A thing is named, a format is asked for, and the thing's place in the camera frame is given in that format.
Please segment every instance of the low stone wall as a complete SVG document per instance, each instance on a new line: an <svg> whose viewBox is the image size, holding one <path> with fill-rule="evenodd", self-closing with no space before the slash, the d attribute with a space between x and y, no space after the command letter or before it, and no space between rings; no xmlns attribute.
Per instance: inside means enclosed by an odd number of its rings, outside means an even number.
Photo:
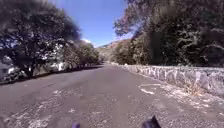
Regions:
<svg viewBox="0 0 224 128"><path fill-rule="evenodd" d="M224 97L224 69L200 67L166 67L123 65L129 71L140 73L184 88L205 90Z"/></svg>

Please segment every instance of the mountain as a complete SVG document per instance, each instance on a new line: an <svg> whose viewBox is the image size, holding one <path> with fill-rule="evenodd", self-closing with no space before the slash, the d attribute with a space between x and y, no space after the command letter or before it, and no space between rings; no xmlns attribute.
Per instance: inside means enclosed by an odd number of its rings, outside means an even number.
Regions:
<svg viewBox="0 0 224 128"><path fill-rule="evenodd" d="M109 44L100 46L96 49L99 52L100 56L103 57L105 60L111 60L114 49L117 47L119 43L122 43L123 41L124 40L114 41Z"/></svg>

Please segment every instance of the green foliage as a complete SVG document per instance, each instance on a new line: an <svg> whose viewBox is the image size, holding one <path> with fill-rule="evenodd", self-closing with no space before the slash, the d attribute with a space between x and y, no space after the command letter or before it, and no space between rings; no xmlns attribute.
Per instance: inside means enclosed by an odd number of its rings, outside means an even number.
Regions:
<svg viewBox="0 0 224 128"><path fill-rule="evenodd" d="M223 11L221 0L128 0L115 31L117 35L135 31L137 63L145 64L139 60L148 56L149 64L222 67ZM142 44L148 49L139 49Z"/></svg>
<svg viewBox="0 0 224 128"><path fill-rule="evenodd" d="M55 59L58 47L79 39L79 29L54 5L41 0L0 0L0 53L33 76Z"/></svg>
<svg viewBox="0 0 224 128"><path fill-rule="evenodd" d="M69 44L63 49L63 59L69 68L83 67L86 64L98 64L99 53L92 44Z"/></svg>
<svg viewBox="0 0 224 128"><path fill-rule="evenodd" d="M118 43L117 47L112 53L112 61L116 61L119 64L133 64L132 49L130 40L122 40Z"/></svg>

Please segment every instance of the road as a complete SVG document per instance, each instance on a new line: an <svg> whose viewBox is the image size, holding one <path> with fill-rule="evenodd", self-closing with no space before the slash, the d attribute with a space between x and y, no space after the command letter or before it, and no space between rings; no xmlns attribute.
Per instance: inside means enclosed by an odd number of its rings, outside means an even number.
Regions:
<svg viewBox="0 0 224 128"><path fill-rule="evenodd" d="M0 127L140 128L153 115L162 128L223 128L224 100L111 65L0 87Z"/></svg>

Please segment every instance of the blue sky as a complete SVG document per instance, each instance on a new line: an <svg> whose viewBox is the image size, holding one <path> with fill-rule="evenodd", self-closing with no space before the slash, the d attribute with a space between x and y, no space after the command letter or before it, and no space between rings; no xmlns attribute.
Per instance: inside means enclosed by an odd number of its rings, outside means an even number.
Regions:
<svg viewBox="0 0 224 128"><path fill-rule="evenodd" d="M117 40L113 23L124 14L125 0L56 0L95 47Z"/></svg>

